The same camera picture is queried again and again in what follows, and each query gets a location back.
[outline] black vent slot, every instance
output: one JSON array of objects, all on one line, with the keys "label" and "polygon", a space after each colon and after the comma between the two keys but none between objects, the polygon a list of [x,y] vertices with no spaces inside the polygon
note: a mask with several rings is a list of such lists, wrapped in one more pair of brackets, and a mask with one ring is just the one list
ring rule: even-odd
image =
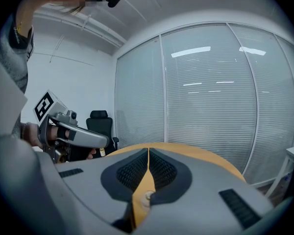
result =
[{"label": "black vent slot", "polygon": [[80,168],[77,168],[77,169],[73,169],[73,170],[61,171],[61,172],[59,172],[59,175],[61,178],[65,178],[65,177],[70,177],[70,176],[79,174],[81,172],[83,172],[83,170]]},{"label": "black vent slot", "polygon": [[134,192],[147,171],[147,164],[148,153],[145,152],[117,170],[118,181]]},{"label": "black vent slot", "polygon": [[149,169],[153,176],[156,190],[160,190],[173,182],[176,178],[177,170],[172,164],[153,152],[150,152],[149,159]]},{"label": "black vent slot", "polygon": [[260,220],[260,217],[233,189],[220,191],[219,195],[231,209],[244,229],[247,229]]}]

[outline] finger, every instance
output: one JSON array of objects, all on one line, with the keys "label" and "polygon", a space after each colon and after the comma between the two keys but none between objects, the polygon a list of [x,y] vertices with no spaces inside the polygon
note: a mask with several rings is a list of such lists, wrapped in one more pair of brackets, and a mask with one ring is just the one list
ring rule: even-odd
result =
[{"label": "finger", "polygon": [[69,138],[69,135],[70,135],[70,131],[69,130],[66,130],[65,131],[65,137],[68,139]]},{"label": "finger", "polygon": [[49,126],[48,132],[47,132],[47,139],[52,141],[57,139],[57,132],[58,132],[58,126]]},{"label": "finger", "polygon": [[34,145],[33,146],[38,146],[39,148],[41,148],[42,150],[44,149],[44,146],[42,143],[40,143],[39,139],[35,139],[35,141],[33,142]]}]

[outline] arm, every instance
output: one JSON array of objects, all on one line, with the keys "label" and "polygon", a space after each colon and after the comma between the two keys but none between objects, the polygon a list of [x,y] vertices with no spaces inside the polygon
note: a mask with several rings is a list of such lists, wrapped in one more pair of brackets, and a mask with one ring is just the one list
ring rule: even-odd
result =
[{"label": "arm", "polygon": [[20,35],[28,37],[32,28],[34,12],[49,0],[22,0],[16,12],[16,27]]}]

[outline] black office chair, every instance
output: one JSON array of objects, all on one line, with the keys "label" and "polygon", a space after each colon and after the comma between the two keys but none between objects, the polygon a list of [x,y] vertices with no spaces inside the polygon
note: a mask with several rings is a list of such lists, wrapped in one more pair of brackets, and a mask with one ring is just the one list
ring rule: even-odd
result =
[{"label": "black office chair", "polygon": [[[86,120],[88,130],[103,134],[109,138],[109,145],[104,149],[106,155],[118,149],[119,139],[111,137],[112,122],[112,118],[108,117],[107,111],[92,111],[90,118]],[[96,151],[93,157],[100,158],[99,149],[96,149]]]}]

